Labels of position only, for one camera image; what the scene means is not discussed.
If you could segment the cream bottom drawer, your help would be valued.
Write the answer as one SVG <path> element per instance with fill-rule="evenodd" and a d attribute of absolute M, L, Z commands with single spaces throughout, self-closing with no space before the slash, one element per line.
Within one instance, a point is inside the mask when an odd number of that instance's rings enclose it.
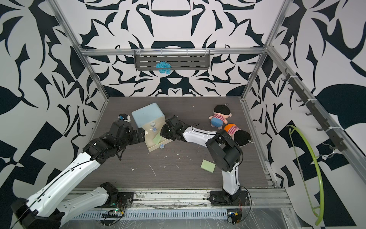
<path fill-rule="evenodd" d="M 145 143 L 149 152 L 164 148 L 166 144 L 172 142 L 172 140 L 162 137 L 160 133 L 155 127 L 145 132 Z"/>

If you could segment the light blue drawer cabinet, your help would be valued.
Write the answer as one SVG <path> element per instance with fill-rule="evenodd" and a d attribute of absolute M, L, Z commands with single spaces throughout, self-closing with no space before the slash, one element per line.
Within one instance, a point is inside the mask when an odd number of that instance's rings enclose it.
<path fill-rule="evenodd" d="M 165 120 L 165 115 L 157 103 L 152 103 L 133 111 L 132 117 L 136 122 L 137 127 L 143 127 L 146 124 L 158 123 Z"/>

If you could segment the green sticky note pad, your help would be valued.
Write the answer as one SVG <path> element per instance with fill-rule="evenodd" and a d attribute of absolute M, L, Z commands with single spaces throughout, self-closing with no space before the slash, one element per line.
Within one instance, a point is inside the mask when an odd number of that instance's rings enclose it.
<path fill-rule="evenodd" d="M 161 142 L 162 136 L 160 134 L 157 134 L 153 139 L 152 142 L 154 145 L 158 145 Z"/>
<path fill-rule="evenodd" d="M 203 160 L 202 164 L 201 164 L 201 169 L 210 172 L 210 173 L 214 173 L 216 165 L 213 162 L 207 161 L 207 160 Z"/>

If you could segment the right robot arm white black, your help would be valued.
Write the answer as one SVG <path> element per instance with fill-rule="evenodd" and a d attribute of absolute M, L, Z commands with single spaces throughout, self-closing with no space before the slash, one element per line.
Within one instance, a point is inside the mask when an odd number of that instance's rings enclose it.
<path fill-rule="evenodd" d="M 241 193 L 238 180 L 238 167 L 243 154 L 241 147 L 223 129 L 205 131 L 189 126 L 176 115 L 167 119 L 160 135 L 169 140 L 195 143 L 206 147 L 223 176 L 223 193 L 231 199 L 237 199 Z"/>

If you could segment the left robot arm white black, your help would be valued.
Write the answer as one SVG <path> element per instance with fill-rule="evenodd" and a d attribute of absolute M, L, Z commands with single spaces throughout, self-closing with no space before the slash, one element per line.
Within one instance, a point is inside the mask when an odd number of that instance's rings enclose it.
<path fill-rule="evenodd" d="M 122 158 L 127 146 L 143 143 L 145 130 L 118 120 L 109 132 L 91 140 L 76 159 L 49 184 L 29 198 L 18 198 L 11 209 L 24 229 L 58 229 L 74 217 L 99 206 L 118 207 L 118 189 L 110 182 L 71 200 L 64 198 L 108 159 Z"/>

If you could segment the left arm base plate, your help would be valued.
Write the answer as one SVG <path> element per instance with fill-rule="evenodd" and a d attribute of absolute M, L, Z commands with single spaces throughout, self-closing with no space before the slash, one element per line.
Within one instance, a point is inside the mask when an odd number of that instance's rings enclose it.
<path fill-rule="evenodd" d="M 119 192 L 109 197 L 104 205 L 96 207 L 101 208 L 124 208 L 133 203 L 135 193 L 134 192 Z"/>

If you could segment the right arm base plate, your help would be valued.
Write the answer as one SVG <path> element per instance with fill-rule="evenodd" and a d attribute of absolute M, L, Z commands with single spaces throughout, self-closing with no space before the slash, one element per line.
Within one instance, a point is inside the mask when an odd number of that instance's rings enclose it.
<path fill-rule="evenodd" d="M 239 189 L 234 195 L 230 195 L 224 190 L 211 191 L 209 201 L 213 206 L 249 206 L 251 204 L 247 191 Z"/>

